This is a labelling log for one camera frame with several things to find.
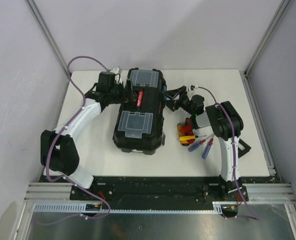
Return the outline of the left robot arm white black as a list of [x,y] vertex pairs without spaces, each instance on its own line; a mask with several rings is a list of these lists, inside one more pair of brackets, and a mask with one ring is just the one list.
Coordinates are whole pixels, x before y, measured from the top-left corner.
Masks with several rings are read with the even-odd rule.
[[50,171],[59,173],[73,184],[81,187],[81,195],[88,200],[98,194],[94,177],[80,164],[76,142],[91,121],[107,106],[133,100],[135,93],[129,81],[122,82],[121,69],[115,67],[99,74],[98,81],[82,93],[79,108],[63,124],[54,130],[45,130],[41,134],[41,164],[45,167],[48,181]]

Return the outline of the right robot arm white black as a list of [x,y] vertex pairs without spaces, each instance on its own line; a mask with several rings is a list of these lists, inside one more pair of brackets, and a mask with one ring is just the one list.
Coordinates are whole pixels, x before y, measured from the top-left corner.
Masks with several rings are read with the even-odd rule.
[[166,105],[171,111],[182,108],[190,114],[191,127],[201,129],[210,126],[214,136],[219,140],[221,153],[221,171],[219,175],[218,194],[229,201],[242,194],[240,172],[238,168],[238,143],[244,124],[231,102],[219,103],[215,98],[214,104],[205,106],[204,97],[190,91],[197,89],[195,85],[182,86],[177,89],[164,91]]

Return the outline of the black plastic toolbox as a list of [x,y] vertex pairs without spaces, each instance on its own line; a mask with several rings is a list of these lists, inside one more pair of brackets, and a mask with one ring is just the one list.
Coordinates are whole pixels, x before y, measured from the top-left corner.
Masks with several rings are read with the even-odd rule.
[[120,105],[113,142],[125,153],[153,155],[165,140],[166,81],[160,70],[137,67],[128,71],[127,79],[131,80],[137,99]]

